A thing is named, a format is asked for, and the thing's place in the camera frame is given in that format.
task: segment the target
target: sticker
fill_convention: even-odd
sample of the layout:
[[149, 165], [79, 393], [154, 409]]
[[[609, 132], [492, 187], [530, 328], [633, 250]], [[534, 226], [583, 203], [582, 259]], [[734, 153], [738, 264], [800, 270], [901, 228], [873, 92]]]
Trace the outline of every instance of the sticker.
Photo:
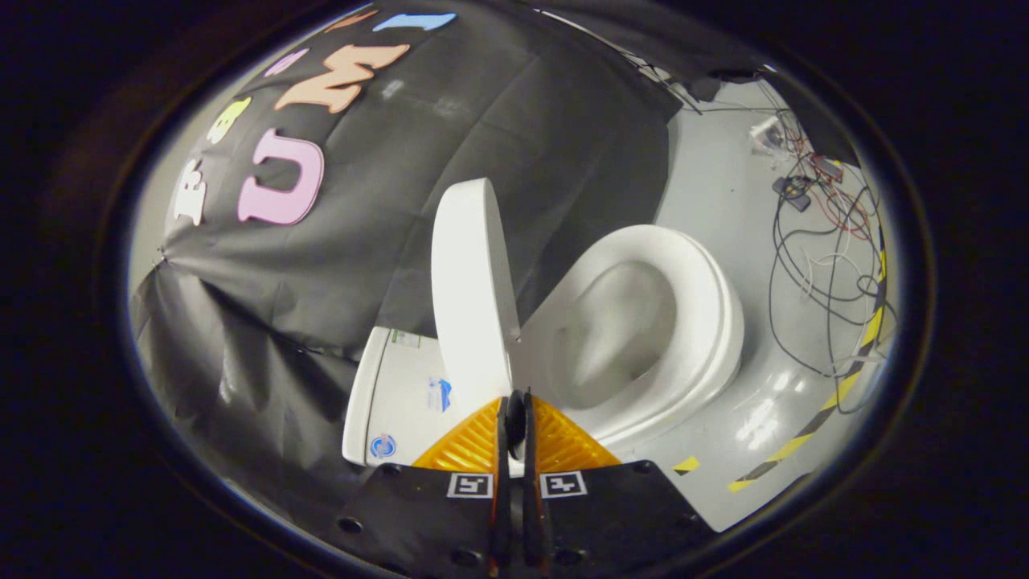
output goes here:
[[452, 473], [448, 499], [493, 499], [493, 474]]
[[429, 381], [429, 409], [446, 412], [450, 408], [450, 383], [442, 378]]
[[407, 334], [406, 332], [400, 332], [399, 330], [393, 331], [394, 345], [400, 345], [401, 347], [407, 347], [411, 349], [422, 348], [422, 337], [417, 334]]
[[672, 470], [682, 476], [687, 473], [691, 473], [697, 470], [697, 467], [701, 466], [701, 462], [697, 460], [697, 457], [690, 457], [685, 461], [679, 463], [678, 465], [672, 467]]
[[371, 29], [371, 32], [379, 32], [387, 28], [421, 28], [422, 30], [434, 30], [445, 26], [450, 21], [457, 17], [457, 14], [397, 14], [390, 20]]
[[582, 471], [570, 473], [546, 473], [539, 475], [540, 497], [543, 499], [563, 499], [587, 495]]
[[255, 165], [269, 157], [299, 165], [300, 176], [296, 184], [290, 190], [279, 190], [261, 186], [253, 175], [249, 176], [243, 181], [237, 214], [241, 221], [253, 217], [270, 223], [291, 225], [303, 219], [315, 204], [325, 172], [325, 158], [315, 143], [280, 137], [275, 134], [275, 129], [265, 131], [254, 148]]
[[197, 170], [200, 158], [186, 162], [182, 176], [175, 187], [175, 218], [186, 215], [192, 218], [193, 225], [200, 224], [201, 213], [204, 210], [204, 196], [207, 193], [207, 183], [204, 175]]
[[361, 65], [371, 68], [389, 66], [411, 48], [411, 44], [396, 46], [355, 46], [347, 44], [332, 52], [323, 61], [329, 71], [293, 84], [275, 103], [275, 110], [295, 104], [320, 104], [328, 107], [328, 111], [336, 113], [350, 106], [361, 87], [354, 84], [367, 80], [375, 73]]
[[214, 124], [211, 125], [211, 130], [207, 132], [207, 140], [211, 141], [211, 144], [217, 144], [218, 141], [225, 138], [228, 130], [233, 128], [233, 123], [236, 119], [243, 114], [243, 111], [250, 106], [250, 101], [253, 100], [250, 97], [243, 99], [242, 101], [236, 101], [228, 105], [225, 110], [221, 111], [218, 118], [214, 120]]
[[396, 454], [396, 441], [389, 435], [382, 435], [371, 441], [371, 445], [368, 447], [368, 450], [371, 451], [371, 456], [376, 459], [392, 457]]
[[295, 52], [282, 57], [277, 63], [273, 64], [268, 70], [264, 71], [264, 78], [275, 76], [283, 70], [286, 70], [292, 66], [294, 62], [300, 60], [300, 57], [308, 53], [308, 50], [310, 49], [311, 48], [304, 48], [303, 50], [296, 50]]

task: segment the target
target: foam letter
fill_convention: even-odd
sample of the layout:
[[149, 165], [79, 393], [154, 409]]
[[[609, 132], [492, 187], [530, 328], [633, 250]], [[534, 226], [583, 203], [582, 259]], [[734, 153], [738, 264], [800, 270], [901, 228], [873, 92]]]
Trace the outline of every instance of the foam letter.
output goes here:
[[318, 145], [300, 139], [279, 137], [269, 129], [254, 148], [254, 165], [265, 158], [285, 158], [300, 166], [300, 176], [291, 190], [278, 190], [260, 186], [253, 175], [243, 182], [238, 213], [241, 221], [250, 217], [279, 223], [293, 224], [304, 218], [315, 203], [325, 158]]
[[300, 57], [308, 53], [308, 50], [310, 49], [311, 48], [304, 48], [303, 50], [296, 50], [295, 52], [291, 52], [282, 57], [281, 59], [279, 59], [278, 62], [273, 64], [267, 71], [264, 71], [264, 78], [268, 78], [269, 76], [275, 76], [276, 74], [279, 74], [283, 70], [286, 70], [287, 68], [292, 66], [294, 62], [300, 60]]
[[340, 21], [340, 22], [333, 24], [332, 26], [326, 28], [325, 32], [331, 32], [331, 31], [333, 31], [333, 30], [335, 30], [338, 28], [343, 28], [345, 26], [350, 26], [352, 24], [357, 24], [357, 23], [361, 22], [362, 20], [364, 20], [364, 19], [366, 19], [368, 16], [374, 16], [374, 15], [376, 15], [378, 13], [379, 13], [379, 10], [371, 10], [370, 12], [365, 12], [365, 13], [357, 15], [357, 16], [350, 16], [350, 17], [347, 17], [347, 19], [343, 19], [342, 21]]
[[228, 130], [233, 128], [236, 119], [239, 118], [240, 115], [243, 114], [243, 111], [247, 109], [247, 106], [250, 105], [251, 100], [252, 99], [250, 97], [247, 97], [242, 101], [236, 101], [228, 105], [228, 107], [226, 107], [225, 110], [218, 115], [218, 118], [214, 120], [214, 124], [211, 125], [211, 130], [207, 132], [207, 140], [211, 141], [211, 144], [216, 144], [218, 141], [223, 139], [225, 134], [228, 133]]
[[397, 14], [390, 20], [371, 29], [371, 32], [379, 32], [387, 28], [421, 28], [422, 30], [433, 30], [446, 25], [454, 20], [457, 14]]
[[290, 86], [279, 99], [279, 102], [275, 103], [275, 109], [280, 110], [293, 103], [311, 103], [326, 105], [329, 112], [340, 112], [357, 98], [361, 87], [335, 88], [334, 86], [371, 78], [375, 73], [360, 65], [366, 64], [372, 68], [388, 66], [400, 58], [400, 55], [406, 52], [410, 47], [410, 44], [400, 44], [399, 46], [354, 46], [348, 44], [325, 59], [325, 66], [329, 68], [329, 72]]
[[193, 225], [200, 224], [201, 213], [204, 211], [204, 195], [207, 193], [207, 183], [202, 180], [204, 176], [197, 170], [198, 165], [200, 165], [199, 158], [186, 162], [175, 187], [175, 218], [186, 215], [192, 218]]

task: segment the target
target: wrinkled fabric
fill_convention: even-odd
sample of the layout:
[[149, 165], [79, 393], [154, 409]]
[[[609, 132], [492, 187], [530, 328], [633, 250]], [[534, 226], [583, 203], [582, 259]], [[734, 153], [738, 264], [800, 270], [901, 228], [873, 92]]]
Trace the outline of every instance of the wrinkled fabric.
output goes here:
[[[196, 226], [169, 210], [166, 260], [132, 319], [150, 393], [226, 483], [325, 541], [363, 468], [340, 446], [357, 354], [374, 326], [434, 336], [432, 221], [453, 183], [489, 177], [498, 195], [522, 321], [589, 245], [652, 222], [678, 102], [622, 57], [511, 2], [380, 2], [375, 17], [316, 34], [225, 135], [192, 148], [206, 183]], [[396, 13], [448, 25], [372, 32]], [[293, 104], [295, 82], [346, 45], [411, 44], [344, 111]], [[253, 162], [269, 129], [316, 143], [324, 177], [292, 225], [240, 221], [244, 180], [288, 189], [295, 165]]]

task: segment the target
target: white toilet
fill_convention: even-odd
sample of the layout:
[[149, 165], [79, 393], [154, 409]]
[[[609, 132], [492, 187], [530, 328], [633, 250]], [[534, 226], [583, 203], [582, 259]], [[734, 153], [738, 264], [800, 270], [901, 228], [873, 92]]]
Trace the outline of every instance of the white toilet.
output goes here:
[[622, 458], [717, 395], [742, 345], [739, 298], [711, 254], [641, 224], [591, 246], [510, 354], [517, 386]]
[[[716, 396], [739, 365], [739, 298], [711, 254], [674, 229], [607, 234], [520, 325], [496, 196], [489, 179], [476, 179], [443, 193], [431, 268], [438, 342], [415, 337], [421, 348], [405, 347], [396, 331], [372, 332], [344, 425], [348, 461], [411, 464], [512, 390], [549, 402], [633, 460], [636, 446]], [[449, 389], [443, 412], [424, 402], [439, 381]], [[510, 468], [521, 474], [521, 464]]]

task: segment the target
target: yellow and black hazard tape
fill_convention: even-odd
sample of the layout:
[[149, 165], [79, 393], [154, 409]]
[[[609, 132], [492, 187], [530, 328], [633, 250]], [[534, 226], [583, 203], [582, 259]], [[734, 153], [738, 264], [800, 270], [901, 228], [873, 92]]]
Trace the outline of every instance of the yellow and black hazard tape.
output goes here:
[[[882, 329], [883, 317], [885, 316], [886, 310], [886, 244], [883, 240], [883, 231], [879, 230], [879, 257], [880, 257], [880, 267], [879, 267], [879, 288], [876, 292], [876, 303], [873, 309], [872, 320], [868, 322], [868, 328], [864, 333], [864, 341], [860, 350], [858, 350], [858, 356], [866, 357], [872, 354], [872, 349], [876, 346], [879, 339], [879, 333]], [[804, 443], [814, 436], [815, 432], [829, 420], [832, 412], [840, 406], [843, 399], [847, 398], [847, 394], [857, 383], [858, 375], [861, 373], [861, 369], [864, 368], [864, 363], [861, 361], [854, 361], [851, 363], [850, 368], [842, 376], [843, 381], [840, 383], [839, 388], [832, 393], [821, 410], [814, 415], [808, 424], [801, 429], [799, 433], [793, 435], [793, 438], [789, 442], [784, 444], [782, 448], [777, 450], [775, 455], [768, 458], [767, 461], [757, 466], [754, 470], [743, 475], [742, 477], [734, 480], [729, 484], [729, 490], [733, 493], [741, 491], [750, 483], [754, 482], [766, 473], [771, 471], [778, 465], [786, 460], [790, 455], [796, 453], [796, 449], [804, 446]]]

